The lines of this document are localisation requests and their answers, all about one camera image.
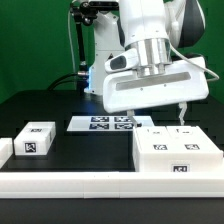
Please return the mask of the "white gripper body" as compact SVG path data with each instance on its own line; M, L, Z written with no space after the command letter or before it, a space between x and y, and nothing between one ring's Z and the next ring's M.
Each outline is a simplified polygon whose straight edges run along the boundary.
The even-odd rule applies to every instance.
M202 56L174 61L162 75L144 78L129 70L108 75L103 83L103 106L108 113L205 99L209 90Z

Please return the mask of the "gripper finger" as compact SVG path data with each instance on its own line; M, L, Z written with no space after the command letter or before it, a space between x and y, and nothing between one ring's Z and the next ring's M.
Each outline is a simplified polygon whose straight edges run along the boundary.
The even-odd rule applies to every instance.
M187 111L187 103L186 102L181 102L181 103L179 103L178 106L179 106L179 109L180 109L179 120L180 120L180 124L183 126L185 124L184 116L185 116L185 113Z
M131 120L131 122L133 123L133 125L135 127L142 127L142 123L139 123L135 118L135 112L134 110L128 110L127 111L127 117Z

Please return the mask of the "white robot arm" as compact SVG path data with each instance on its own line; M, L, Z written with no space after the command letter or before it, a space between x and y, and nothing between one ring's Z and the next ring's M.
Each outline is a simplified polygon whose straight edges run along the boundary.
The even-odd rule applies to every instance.
M99 56L90 84L109 113L177 104L208 96L205 59L171 57L203 35L198 0L87 0Z

